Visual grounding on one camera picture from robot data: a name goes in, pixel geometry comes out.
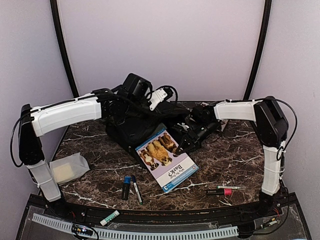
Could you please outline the black frame post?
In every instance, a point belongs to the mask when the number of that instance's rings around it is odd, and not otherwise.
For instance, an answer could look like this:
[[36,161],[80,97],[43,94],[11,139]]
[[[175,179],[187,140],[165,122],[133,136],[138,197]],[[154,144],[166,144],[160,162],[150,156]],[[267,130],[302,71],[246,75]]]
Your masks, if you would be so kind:
[[53,20],[55,35],[56,35],[63,67],[65,70],[65,74],[67,77],[67,81],[68,81],[72,96],[74,98],[76,98],[76,97],[79,97],[80,95],[79,95],[79,91],[76,86],[76,81],[75,81],[75,78],[74,78],[74,75],[72,72],[71,64],[69,61],[69,56],[67,53],[67,47],[66,47],[66,43],[64,40],[64,36],[63,36],[63,29],[62,29],[60,13],[59,13],[59,8],[58,8],[58,1],[57,0],[50,0],[49,2],[50,2],[51,15],[52,15],[52,20]]
[[269,20],[270,20],[270,15],[272,10],[272,2],[273,2],[272,0],[264,1],[264,8],[263,8],[259,37],[257,41],[254,59],[252,62],[252,68],[251,68],[246,89],[243,95],[243,100],[250,99],[250,96],[252,94],[254,84],[257,78],[258,69],[262,59],[263,50],[264,50],[265,41],[266,41],[267,32],[268,32]]

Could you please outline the right black frame post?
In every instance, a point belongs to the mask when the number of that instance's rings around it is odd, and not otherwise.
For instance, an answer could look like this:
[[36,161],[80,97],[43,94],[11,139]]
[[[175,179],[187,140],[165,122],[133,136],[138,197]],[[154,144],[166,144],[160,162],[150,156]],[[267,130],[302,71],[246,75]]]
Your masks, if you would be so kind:
[[272,2],[273,2],[272,0],[264,1],[264,8],[263,8],[259,37],[257,41],[254,59],[252,62],[252,68],[251,68],[246,89],[243,95],[243,100],[250,99],[250,96],[252,94],[254,84],[257,78],[258,69],[262,59],[263,50],[264,50],[265,41],[266,41],[267,32],[268,32],[269,20],[270,20],[270,15],[272,10]]

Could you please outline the blue cap white pen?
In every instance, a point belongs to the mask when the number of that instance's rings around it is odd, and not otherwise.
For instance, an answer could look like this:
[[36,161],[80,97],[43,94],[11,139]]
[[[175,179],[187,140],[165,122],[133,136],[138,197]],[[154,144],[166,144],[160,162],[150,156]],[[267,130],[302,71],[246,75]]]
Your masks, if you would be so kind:
[[133,182],[133,186],[134,186],[135,192],[137,194],[138,202],[139,202],[140,205],[143,205],[143,200],[142,200],[139,188],[138,188],[136,177],[134,175],[132,175],[131,179],[132,179],[132,182]]

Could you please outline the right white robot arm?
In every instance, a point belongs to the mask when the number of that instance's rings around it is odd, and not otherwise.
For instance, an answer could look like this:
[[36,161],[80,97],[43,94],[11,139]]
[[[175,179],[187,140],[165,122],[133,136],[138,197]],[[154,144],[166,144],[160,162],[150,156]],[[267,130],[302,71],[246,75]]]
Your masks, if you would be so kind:
[[196,129],[188,128],[182,137],[176,155],[193,152],[223,120],[243,120],[254,124],[254,132],[264,153],[263,182],[255,213],[266,217],[275,208],[275,196],[284,187],[285,152],[292,140],[288,137],[289,122],[280,107],[282,101],[273,96],[252,100],[231,100],[195,106],[190,117],[200,124]]

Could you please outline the blue cap black highlighter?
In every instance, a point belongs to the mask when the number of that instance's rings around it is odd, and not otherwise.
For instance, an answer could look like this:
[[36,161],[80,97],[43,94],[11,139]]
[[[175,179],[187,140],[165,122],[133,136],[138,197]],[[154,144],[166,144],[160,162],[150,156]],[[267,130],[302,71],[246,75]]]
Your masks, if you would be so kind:
[[121,194],[122,200],[124,200],[124,201],[128,200],[130,187],[131,187],[131,177],[125,176],[124,181],[123,181],[123,185],[122,185],[122,194]]

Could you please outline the sticky notes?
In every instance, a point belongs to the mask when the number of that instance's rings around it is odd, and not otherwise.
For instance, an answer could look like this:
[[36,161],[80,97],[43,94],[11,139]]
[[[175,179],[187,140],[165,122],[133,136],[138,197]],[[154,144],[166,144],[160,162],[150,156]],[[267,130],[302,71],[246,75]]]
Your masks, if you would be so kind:
[[87,160],[79,152],[51,161],[49,167],[58,185],[76,180],[90,170]]

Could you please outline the floral square plate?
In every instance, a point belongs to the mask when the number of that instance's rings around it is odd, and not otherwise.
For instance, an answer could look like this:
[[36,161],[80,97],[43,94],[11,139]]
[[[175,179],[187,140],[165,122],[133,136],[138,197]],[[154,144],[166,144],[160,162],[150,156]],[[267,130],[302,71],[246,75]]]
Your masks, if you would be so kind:
[[229,120],[228,119],[223,119],[221,120],[221,132],[223,132],[228,124]]

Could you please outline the thin white green pen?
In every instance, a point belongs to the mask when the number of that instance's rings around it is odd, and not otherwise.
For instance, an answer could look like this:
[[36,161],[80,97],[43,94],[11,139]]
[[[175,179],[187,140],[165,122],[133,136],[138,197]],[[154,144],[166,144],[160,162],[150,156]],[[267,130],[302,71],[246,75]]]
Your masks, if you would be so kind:
[[230,190],[245,190],[245,186],[226,186],[226,185],[217,185],[217,189],[230,189]]

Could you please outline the white green glue stick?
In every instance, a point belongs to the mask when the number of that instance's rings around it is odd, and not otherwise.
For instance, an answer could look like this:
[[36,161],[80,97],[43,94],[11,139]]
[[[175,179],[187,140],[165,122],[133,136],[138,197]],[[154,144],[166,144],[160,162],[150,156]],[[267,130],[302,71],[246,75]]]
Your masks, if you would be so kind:
[[105,217],[104,219],[102,219],[100,221],[100,224],[102,226],[105,226],[107,225],[110,221],[112,221],[113,219],[115,219],[117,216],[119,216],[120,213],[118,210],[115,210],[113,213],[111,213],[110,215],[108,215],[107,217]]

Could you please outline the black front table rail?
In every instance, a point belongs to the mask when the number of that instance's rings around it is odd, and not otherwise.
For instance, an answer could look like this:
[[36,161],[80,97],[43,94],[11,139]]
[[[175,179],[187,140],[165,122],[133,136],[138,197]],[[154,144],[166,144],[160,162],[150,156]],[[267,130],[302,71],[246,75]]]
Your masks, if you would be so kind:
[[[90,226],[99,225],[100,221],[115,210],[112,208],[102,208],[85,206],[70,202],[47,203],[44,198],[40,198],[39,204],[46,214],[75,220],[81,224]],[[196,210],[119,210],[119,216],[113,221],[122,224],[146,224],[146,225],[174,225],[174,224],[200,224],[217,222],[219,225],[245,225],[251,224],[254,220],[261,218],[260,203],[215,207]]]

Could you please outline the small green circuit board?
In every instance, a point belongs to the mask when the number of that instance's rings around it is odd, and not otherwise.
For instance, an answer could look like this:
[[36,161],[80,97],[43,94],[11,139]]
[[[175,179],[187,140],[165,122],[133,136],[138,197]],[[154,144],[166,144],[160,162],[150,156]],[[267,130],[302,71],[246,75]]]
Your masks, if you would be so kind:
[[94,232],[84,225],[73,224],[71,232],[78,237],[91,237]]

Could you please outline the left black frame post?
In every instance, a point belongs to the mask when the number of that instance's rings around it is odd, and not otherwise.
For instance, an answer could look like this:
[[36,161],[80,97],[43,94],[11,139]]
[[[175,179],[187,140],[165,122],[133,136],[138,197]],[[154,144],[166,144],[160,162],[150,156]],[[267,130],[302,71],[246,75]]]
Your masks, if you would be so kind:
[[51,15],[52,15],[52,20],[53,20],[55,35],[56,35],[63,67],[65,70],[65,74],[67,77],[67,81],[68,81],[72,96],[74,98],[76,98],[76,97],[79,97],[80,95],[79,95],[79,91],[76,86],[76,81],[75,81],[75,78],[74,78],[74,75],[72,72],[71,64],[69,61],[69,56],[67,53],[67,47],[66,47],[66,43],[64,40],[64,36],[63,36],[63,29],[62,29],[60,13],[59,13],[59,8],[58,8],[58,1],[57,0],[50,0],[49,2],[50,2]]

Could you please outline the black student backpack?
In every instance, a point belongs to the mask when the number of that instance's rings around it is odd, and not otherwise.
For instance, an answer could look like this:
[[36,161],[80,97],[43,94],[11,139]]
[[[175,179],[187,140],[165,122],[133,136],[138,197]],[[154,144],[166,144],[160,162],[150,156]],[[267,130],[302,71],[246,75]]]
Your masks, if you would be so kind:
[[182,140],[185,134],[182,130],[174,129],[177,124],[185,123],[190,111],[181,104],[174,106],[169,102],[160,103],[157,111],[163,113],[173,110],[169,116],[157,118],[154,116],[140,115],[127,116],[120,119],[115,116],[113,122],[106,124],[107,135],[120,145],[131,157],[136,160],[143,168],[145,167],[142,159],[136,152],[136,147],[141,145],[149,137],[153,136],[161,129],[165,128],[176,142]]

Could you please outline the dog picture book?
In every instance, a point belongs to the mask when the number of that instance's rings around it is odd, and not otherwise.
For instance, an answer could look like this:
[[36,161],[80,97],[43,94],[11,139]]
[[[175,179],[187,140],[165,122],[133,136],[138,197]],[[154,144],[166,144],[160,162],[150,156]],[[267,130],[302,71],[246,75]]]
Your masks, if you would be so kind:
[[164,193],[169,193],[199,170],[186,154],[176,154],[178,143],[162,128],[135,148]]

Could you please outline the pink cap black highlighter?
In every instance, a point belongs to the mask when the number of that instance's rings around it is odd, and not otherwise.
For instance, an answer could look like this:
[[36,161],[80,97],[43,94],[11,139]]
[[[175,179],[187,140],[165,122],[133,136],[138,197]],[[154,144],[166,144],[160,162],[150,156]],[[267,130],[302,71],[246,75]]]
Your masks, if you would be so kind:
[[208,196],[230,196],[230,195],[232,195],[232,189],[230,189],[230,188],[207,189],[206,195],[208,195]]

